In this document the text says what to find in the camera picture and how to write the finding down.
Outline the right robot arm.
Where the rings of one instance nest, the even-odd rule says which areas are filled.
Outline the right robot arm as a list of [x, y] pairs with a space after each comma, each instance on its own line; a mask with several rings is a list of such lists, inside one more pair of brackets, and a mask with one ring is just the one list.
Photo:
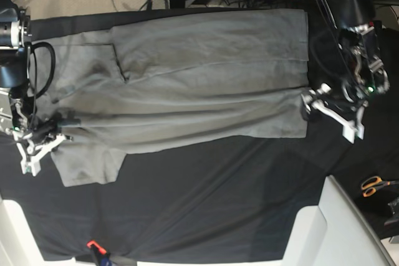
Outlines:
[[72, 140], [61, 132], [60, 115], [43, 119], [39, 112], [55, 71], [54, 47], [31, 39], [25, 0], [1, 0], [1, 132], [28, 154], [52, 152]]

